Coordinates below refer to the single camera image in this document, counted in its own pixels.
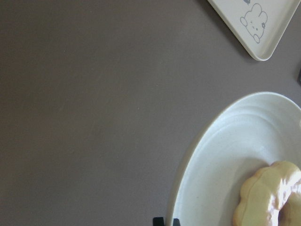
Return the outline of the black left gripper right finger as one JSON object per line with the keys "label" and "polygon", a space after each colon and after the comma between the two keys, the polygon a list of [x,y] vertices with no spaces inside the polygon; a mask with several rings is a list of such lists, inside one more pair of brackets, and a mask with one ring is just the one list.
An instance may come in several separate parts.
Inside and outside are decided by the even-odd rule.
{"label": "black left gripper right finger", "polygon": [[173,219],[173,226],[181,226],[180,220],[178,218]]}

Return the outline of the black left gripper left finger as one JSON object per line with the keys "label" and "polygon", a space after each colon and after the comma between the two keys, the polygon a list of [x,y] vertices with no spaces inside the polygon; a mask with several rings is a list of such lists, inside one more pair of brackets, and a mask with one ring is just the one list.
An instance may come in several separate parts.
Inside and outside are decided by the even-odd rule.
{"label": "black left gripper left finger", "polygon": [[154,217],[152,219],[153,226],[164,226],[164,218],[163,217]]}

